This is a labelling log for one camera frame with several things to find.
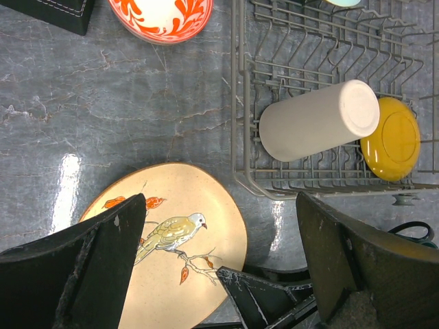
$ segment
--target bird's tail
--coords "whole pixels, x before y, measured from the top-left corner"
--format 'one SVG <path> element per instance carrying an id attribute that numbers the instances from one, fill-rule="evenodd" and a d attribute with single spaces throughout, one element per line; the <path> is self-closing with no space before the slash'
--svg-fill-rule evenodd
<path id="1" fill-rule="evenodd" d="M 151 252 L 156 248 L 157 242 L 155 241 L 154 236 L 151 236 L 150 238 L 146 239 L 142 245 L 137 250 L 136 254 L 136 260 L 134 262 L 134 265 L 141 262 L 142 259 L 144 259 L 146 256 L 151 254 Z"/>

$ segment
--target branch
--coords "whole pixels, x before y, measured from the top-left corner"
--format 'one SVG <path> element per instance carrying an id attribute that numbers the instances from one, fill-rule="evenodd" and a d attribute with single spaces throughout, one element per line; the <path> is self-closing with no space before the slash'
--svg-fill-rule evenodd
<path id="1" fill-rule="evenodd" d="M 164 250 L 166 252 L 173 252 L 173 253 L 177 254 L 179 258 L 181 258 L 181 259 L 183 259 L 185 261 L 187 267 L 192 268 L 192 270 L 194 270 L 196 273 L 199 273 L 199 274 L 202 274 L 203 276 L 206 276 L 207 278 L 209 278 L 209 280 L 215 286 L 217 285 L 215 280 L 218 280 L 218 278 L 216 276 L 213 276 L 212 273 L 215 273 L 218 270 L 218 268 L 214 267 L 212 269 L 201 269 L 201 268 L 197 267 L 197 265 L 192 263 L 192 260 L 197 259 L 197 258 L 214 257 L 214 258 L 221 259 L 220 257 L 214 256 L 214 255 L 211 254 L 213 252 L 213 250 L 215 250 L 215 248 L 213 248 L 207 254 L 195 255 L 195 256 L 191 256 L 191 257 L 188 257 L 186 255 L 186 253 L 182 252 L 181 250 L 177 250 L 177 249 L 174 249 L 174 250 L 166 250 L 166 249 L 164 249 Z"/>

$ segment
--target red and white bowl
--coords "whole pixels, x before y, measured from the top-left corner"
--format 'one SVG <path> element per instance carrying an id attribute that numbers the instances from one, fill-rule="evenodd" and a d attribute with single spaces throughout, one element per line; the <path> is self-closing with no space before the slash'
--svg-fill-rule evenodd
<path id="1" fill-rule="evenodd" d="M 186 41 L 207 24 L 213 0 L 108 0 L 135 36 L 160 45 Z"/>

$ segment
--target white stitching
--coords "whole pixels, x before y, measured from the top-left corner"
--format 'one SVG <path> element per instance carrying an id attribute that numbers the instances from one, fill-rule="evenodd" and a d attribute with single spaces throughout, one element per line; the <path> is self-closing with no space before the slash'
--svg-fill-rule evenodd
<path id="1" fill-rule="evenodd" d="M 58 8 L 58 7 L 56 7 L 56 6 L 54 6 L 54 5 L 50 4 L 50 3 L 44 2 L 43 0 L 37 0 L 37 1 L 38 1 L 38 2 L 41 2 L 43 5 L 49 5 L 50 7 L 53 7 L 53 8 L 55 8 L 55 9 L 57 9 L 57 10 L 62 11 L 62 12 L 66 12 L 67 14 L 70 14 L 70 15 L 73 15 L 73 16 L 76 16 L 76 17 L 82 17 L 82 15 L 84 14 L 84 8 L 85 8 L 85 5 L 86 5 L 86 3 L 87 3 L 87 0 L 84 0 L 84 2 L 82 3 L 81 10 L 80 10 L 80 11 L 77 11 L 77 10 L 74 10 L 73 8 L 69 8 L 69 7 L 66 7 L 65 5 L 62 5 L 61 3 L 58 3 L 58 2 L 55 2 L 55 1 L 52 1 L 52 0 L 46 0 L 46 1 L 50 1 L 50 2 L 52 2 L 52 3 L 55 3 L 55 4 L 57 4 L 57 5 L 60 5 L 61 7 L 64 7 L 64 8 L 66 8 L 66 9 L 68 9 L 68 10 L 72 10 L 72 11 L 74 11 L 74 12 L 79 12 L 80 15 L 78 15 L 78 14 L 74 14 L 74 13 L 72 13 L 72 12 L 68 12 L 67 10 L 64 10 L 64 9 L 62 9 L 62 8 Z"/>

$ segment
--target cylindrical cup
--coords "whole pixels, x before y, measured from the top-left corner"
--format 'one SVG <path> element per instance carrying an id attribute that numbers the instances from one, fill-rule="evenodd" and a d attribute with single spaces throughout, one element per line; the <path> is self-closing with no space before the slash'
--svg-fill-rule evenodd
<path id="1" fill-rule="evenodd" d="M 268 106 L 259 136 L 273 158 L 289 162 L 369 136 L 378 121 L 373 90 L 350 80 Z"/>

